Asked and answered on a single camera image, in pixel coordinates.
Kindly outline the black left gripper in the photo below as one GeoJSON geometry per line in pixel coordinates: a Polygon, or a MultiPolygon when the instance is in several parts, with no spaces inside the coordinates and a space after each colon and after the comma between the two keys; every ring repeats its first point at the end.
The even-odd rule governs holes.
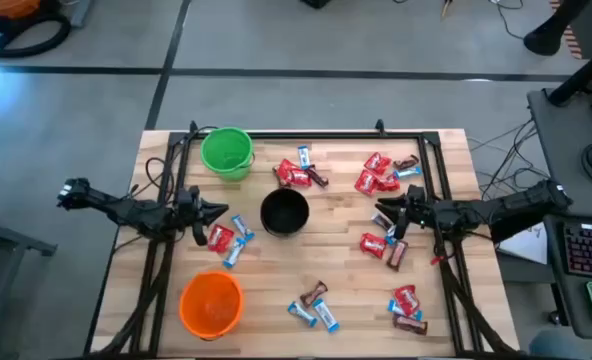
{"type": "Polygon", "coordinates": [[[179,202],[176,205],[175,228],[183,230],[191,227],[196,244],[206,246],[208,238],[203,228],[209,227],[228,210],[228,204],[214,203],[203,198],[200,202],[179,202]]]}

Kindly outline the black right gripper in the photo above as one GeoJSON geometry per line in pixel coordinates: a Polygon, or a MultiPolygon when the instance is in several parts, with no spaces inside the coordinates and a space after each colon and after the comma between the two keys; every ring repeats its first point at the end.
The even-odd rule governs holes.
{"type": "Polygon", "coordinates": [[[408,202],[406,196],[378,198],[375,205],[378,218],[391,240],[402,240],[408,223],[419,225],[422,229],[432,227],[432,208],[425,203],[408,202]]]}

